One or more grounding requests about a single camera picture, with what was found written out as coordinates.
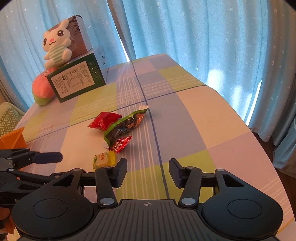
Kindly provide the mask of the left hand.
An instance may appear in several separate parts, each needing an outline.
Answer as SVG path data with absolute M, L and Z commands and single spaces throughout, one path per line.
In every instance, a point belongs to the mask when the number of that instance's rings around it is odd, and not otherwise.
M 15 225 L 12 221 L 11 210 L 9 208 L 0 208 L 0 221 L 1 221 L 1 235 L 14 234 Z

